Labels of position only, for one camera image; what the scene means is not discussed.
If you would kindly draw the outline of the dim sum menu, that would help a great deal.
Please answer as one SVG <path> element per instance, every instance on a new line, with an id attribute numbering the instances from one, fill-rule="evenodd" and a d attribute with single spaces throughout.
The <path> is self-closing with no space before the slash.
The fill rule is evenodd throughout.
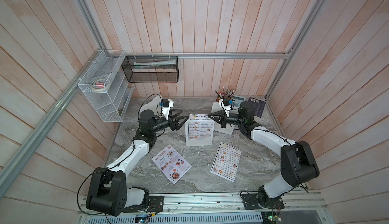
<path id="1" fill-rule="evenodd" d="M 241 154 L 238 148 L 220 143 L 210 173 L 234 183 Z"/>
<path id="2" fill-rule="evenodd" d="M 212 140 L 214 121 L 205 114 L 190 114 L 188 116 L 186 135 L 188 140 Z"/>

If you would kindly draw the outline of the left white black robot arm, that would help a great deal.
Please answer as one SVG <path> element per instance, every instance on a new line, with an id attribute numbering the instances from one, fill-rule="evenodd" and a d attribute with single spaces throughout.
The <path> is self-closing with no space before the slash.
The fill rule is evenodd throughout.
<path id="1" fill-rule="evenodd" d="M 137 163 L 146 156 L 155 145 L 158 132 L 169 128 L 180 130 L 189 119 L 182 115 L 182 110 L 173 109 L 168 116 L 158 116 L 153 110 L 141 112 L 136 131 L 130 147 L 114 162 L 106 167 L 96 168 L 88 177 L 90 184 L 86 198 L 87 215 L 106 214 L 119 216 L 124 210 L 148 210 L 150 194 L 147 189 L 127 187 L 127 177 Z"/>

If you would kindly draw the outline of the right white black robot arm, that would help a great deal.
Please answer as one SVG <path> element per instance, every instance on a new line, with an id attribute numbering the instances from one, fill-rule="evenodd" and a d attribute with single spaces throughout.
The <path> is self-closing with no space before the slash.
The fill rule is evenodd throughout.
<path id="1" fill-rule="evenodd" d="M 280 156 L 280 173 L 267 184 L 259 187 L 256 207 L 276 207 L 281 196 L 320 175 L 319 167 L 311 146 L 305 141 L 293 141 L 269 131 L 254 119 L 254 108 L 249 102 L 242 102 L 237 113 L 224 107 L 208 114 L 222 128 L 236 125 L 241 134 L 260 143 Z"/>

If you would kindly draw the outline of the left white narrow rack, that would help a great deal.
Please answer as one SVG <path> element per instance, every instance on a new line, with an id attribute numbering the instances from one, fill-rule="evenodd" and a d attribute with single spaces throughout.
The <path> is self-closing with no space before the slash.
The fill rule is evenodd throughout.
<path id="1" fill-rule="evenodd" d="M 148 108 L 153 110 L 156 115 L 160 115 L 162 113 L 162 106 L 160 103 L 162 102 L 162 98 L 158 95 L 154 96 L 154 98 L 148 103 Z"/>

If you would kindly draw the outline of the middle white narrow rack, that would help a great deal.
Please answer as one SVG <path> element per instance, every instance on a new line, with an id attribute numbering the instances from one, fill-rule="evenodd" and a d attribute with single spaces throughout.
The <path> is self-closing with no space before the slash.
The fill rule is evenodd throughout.
<path id="1" fill-rule="evenodd" d="M 194 146 L 211 146 L 213 139 L 212 140 L 188 140 L 187 135 L 186 135 L 186 127 L 187 127 L 188 122 L 185 123 L 185 143 L 187 147 L 194 147 Z"/>

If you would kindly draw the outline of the grey desk calculator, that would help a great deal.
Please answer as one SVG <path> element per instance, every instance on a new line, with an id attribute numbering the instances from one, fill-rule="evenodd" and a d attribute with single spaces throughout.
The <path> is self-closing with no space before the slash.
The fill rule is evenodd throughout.
<path id="1" fill-rule="evenodd" d="M 234 107 L 240 107 L 240 104 L 242 102 L 245 102 L 246 101 L 246 98 L 245 97 L 241 97 L 241 96 L 237 96 L 237 95 L 234 95 L 232 97 L 232 100 L 234 102 Z"/>

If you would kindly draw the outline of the red pen cup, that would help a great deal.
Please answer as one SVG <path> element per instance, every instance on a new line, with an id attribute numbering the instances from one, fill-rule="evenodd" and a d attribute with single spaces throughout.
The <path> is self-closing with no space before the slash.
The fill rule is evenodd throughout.
<path id="1" fill-rule="evenodd" d="M 232 100 L 232 97 L 235 94 L 235 90 L 232 88 L 227 88 L 227 87 L 223 86 L 221 91 L 215 90 L 215 93 L 217 95 L 217 97 L 216 97 L 217 102 L 221 102 L 221 101 L 225 101 L 225 100 L 227 100 L 229 102 L 230 100 Z"/>

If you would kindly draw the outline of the dark purple card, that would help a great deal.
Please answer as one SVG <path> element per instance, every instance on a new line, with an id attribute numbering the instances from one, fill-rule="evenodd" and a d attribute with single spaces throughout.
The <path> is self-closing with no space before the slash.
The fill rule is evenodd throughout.
<path id="1" fill-rule="evenodd" d="M 254 115 L 261 118 L 266 106 L 266 101 L 250 97 L 248 102 L 253 105 Z"/>

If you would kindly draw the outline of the left red white menu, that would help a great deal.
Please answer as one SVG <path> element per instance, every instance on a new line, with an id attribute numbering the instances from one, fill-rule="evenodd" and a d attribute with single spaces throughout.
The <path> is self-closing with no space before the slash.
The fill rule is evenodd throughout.
<path id="1" fill-rule="evenodd" d="M 191 164 L 171 145 L 161 150 L 152 161 L 174 185 L 191 169 Z"/>

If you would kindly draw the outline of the paper inside black basket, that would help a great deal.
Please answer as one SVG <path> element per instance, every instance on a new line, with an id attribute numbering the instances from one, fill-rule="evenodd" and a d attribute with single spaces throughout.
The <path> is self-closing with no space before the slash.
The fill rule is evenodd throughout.
<path id="1" fill-rule="evenodd" d="M 177 65 L 176 60 L 134 62 L 134 69 L 174 69 Z"/>

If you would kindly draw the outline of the tape roll on shelf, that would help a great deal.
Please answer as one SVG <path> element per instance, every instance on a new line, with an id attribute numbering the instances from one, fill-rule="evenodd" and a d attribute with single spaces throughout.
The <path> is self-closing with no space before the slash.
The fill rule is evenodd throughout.
<path id="1" fill-rule="evenodd" d="M 91 83 L 91 89 L 96 92 L 102 92 L 109 89 L 110 84 L 106 82 L 106 78 L 98 78 Z"/>

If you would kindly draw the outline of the black mesh wall basket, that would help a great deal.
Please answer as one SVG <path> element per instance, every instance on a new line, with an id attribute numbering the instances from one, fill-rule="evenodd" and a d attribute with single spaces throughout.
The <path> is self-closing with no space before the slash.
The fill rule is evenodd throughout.
<path id="1" fill-rule="evenodd" d="M 152 62 L 176 60 L 174 69 L 134 69 L 134 62 Z M 176 56 L 126 56 L 122 70 L 129 83 L 177 83 L 179 81 L 179 65 Z"/>

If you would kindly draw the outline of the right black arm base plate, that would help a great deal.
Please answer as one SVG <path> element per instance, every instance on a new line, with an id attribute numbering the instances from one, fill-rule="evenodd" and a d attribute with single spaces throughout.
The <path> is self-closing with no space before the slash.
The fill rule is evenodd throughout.
<path id="1" fill-rule="evenodd" d="M 240 197 L 243 201 L 245 210 L 256 210 L 256 209 L 284 209 L 285 205 L 281 197 L 267 198 L 262 193 L 250 194 L 248 192 L 241 192 Z"/>

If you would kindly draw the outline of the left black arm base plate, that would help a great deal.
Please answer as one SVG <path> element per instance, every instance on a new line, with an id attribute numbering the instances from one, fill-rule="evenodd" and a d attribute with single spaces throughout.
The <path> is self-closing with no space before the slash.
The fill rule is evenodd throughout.
<path id="1" fill-rule="evenodd" d="M 163 211 L 163 207 L 164 196 L 157 195 L 148 197 L 144 204 L 126 207 L 123 213 L 159 213 Z"/>

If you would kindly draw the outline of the aluminium front rail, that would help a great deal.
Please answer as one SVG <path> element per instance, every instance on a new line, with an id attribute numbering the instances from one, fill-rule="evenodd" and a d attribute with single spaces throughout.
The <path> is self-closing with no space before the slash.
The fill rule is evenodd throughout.
<path id="1" fill-rule="evenodd" d="M 241 192 L 150 194 L 163 195 L 164 207 L 160 214 L 227 213 L 249 211 L 277 211 L 277 209 L 245 210 Z M 304 191 L 299 188 L 281 196 L 285 208 L 281 213 L 300 210 L 328 210 L 329 207 L 319 191 Z"/>

